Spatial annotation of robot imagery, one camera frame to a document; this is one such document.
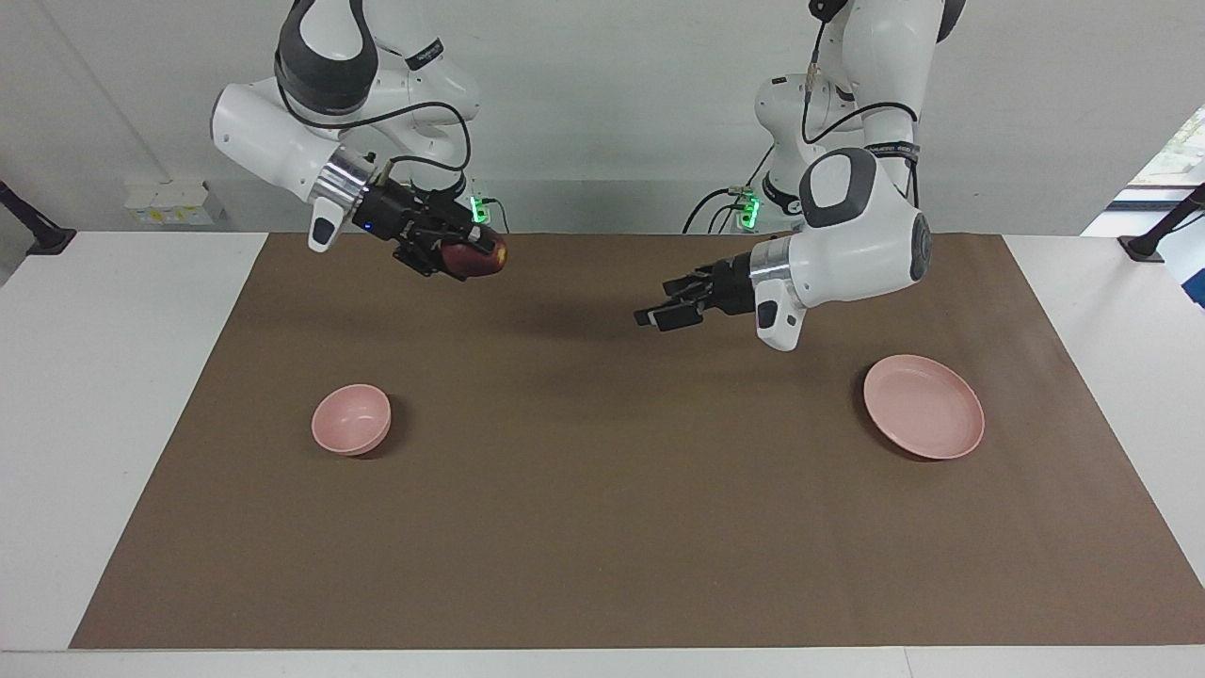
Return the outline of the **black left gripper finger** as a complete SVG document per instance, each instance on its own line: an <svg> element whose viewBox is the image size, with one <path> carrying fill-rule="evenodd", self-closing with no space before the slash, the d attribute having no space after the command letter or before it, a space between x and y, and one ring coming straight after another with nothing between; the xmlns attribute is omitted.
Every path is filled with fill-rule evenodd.
<svg viewBox="0 0 1205 678"><path fill-rule="evenodd" d="M640 328L657 328L658 331L668 334L681 328L701 325L705 312L706 303L701 300L671 297L666 303L636 309L634 318Z"/></svg>
<svg viewBox="0 0 1205 678"><path fill-rule="evenodd" d="M715 267L699 266L681 278L663 282L668 297L710 297L715 294Z"/></svg>

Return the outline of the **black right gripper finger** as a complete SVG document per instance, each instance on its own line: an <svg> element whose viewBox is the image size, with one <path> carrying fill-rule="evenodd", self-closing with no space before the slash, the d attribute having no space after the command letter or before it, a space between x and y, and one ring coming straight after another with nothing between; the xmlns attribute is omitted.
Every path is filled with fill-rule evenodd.
<svg viewBox="0 0 1205 678"><path fill-rule="evenodd" d="M449 278L455 281L466 281L469 278L468 275L455 273L455 270L451 269L443 261L443 250L451 253L462 244L457 243L457 241L437 241L437 243L427 248L425 244L399 241L395 248L395 259L396 263L402 263L402 265L415 270L418 275L427 276L427 278L439 273L449 276Z"/></svg>
<svg viewBox="0 0 1205 678"><path fill-rule="evenodd" d="M474 211L458 202L455 193L419 193L419 241L440 248L466 244L471 250L490 257L498 250L498 237L474 217Z"/></svg>

